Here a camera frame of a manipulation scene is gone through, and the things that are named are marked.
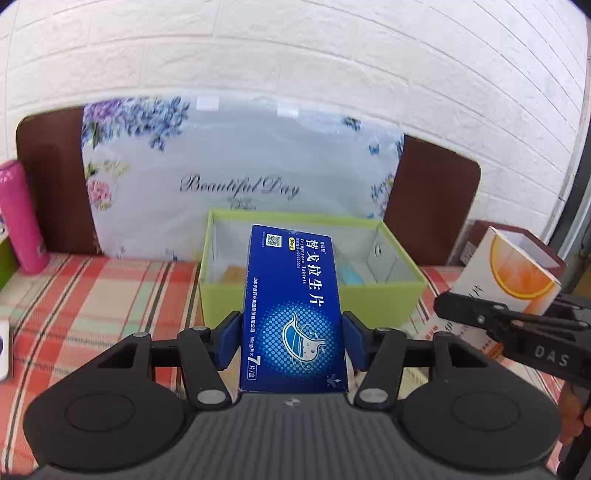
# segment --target paper box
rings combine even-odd
[[[504,223],[477,220],[470,230],[470,235],[468,236],[466,245],[460,255],[460,262],[464,265],[468,264],[489,227],[496,228],[513,244],[527,252],[527,254],[535,259],[540,266],[548,270],[556,278],[560,279],[566,269],[566,263],[564,260],[556,255],[548,245],[537,238],[529,230],[517,226],[505,225]]]
[[[247,270],[241,390],[346,391],[330,237],[255,225]]]
[[[536,257],[513,243],[510,234],[490,227],[451,292],[498,301],[515,312],[541,315],[559,293],[560,282]],[[501,353],[501,346],[484,330],[443,320],[436,314],[416,338],[430,340],[441,330],[462,337],[489,356]]]
[[[427,285],[381,220],[212,210],[199,272],[200,301],[208,327],[243,308],[248,242],[256,223],[331,237],[341,310],[352,311],[368,327],[402,325]]]

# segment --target plaid bed sheet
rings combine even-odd
[[[411,315],[416,330],[433,314],[433,301],[458,278],[460,267],[424,267],[429,288]],[[12,376],[0,384],[0,472],[30,473],[36,467],[22,432],[29,403],[57,381],[133,332],[156,340],[175,338],[202,325],[198,305],[199,265],[129,261],[54,254],[35,277],[20,273],[0,291],[0,319],[9,319],[13,336]],[[561,382],[523,365],[504,364],[553,399]],[[237,382],[236,359],[222,375]],[[176,368],[156,370],[156,380],[182,391]],[[548,463],[556,469],[557,451]]]

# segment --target green storage box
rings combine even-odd
[[[339,282],[341,310],[352,311],[368,327],[401,326],[427,285],[421,271],[381,220],[211,210],[199,272],[203,320],[210,328],[231,311],[243,309],[244,278],[236,272],[245,273],[255,223],[330,236],[338,250],[337,265],[352,268],[364,282]]]
[[[2,289],[18,270],[19,265],[8,239],[6,227],[2,222],[0,222],[0,231],[0,289]]]

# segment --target pink water bottle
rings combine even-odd
[[[16,160],[0,165],[0,211],[22,271],[39,273],[49,263],[49,254],[29,197],[25,170]]]

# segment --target qr code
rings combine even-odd
[[[281,235],[267,234],[267,246],[268,247],[281,247]]]

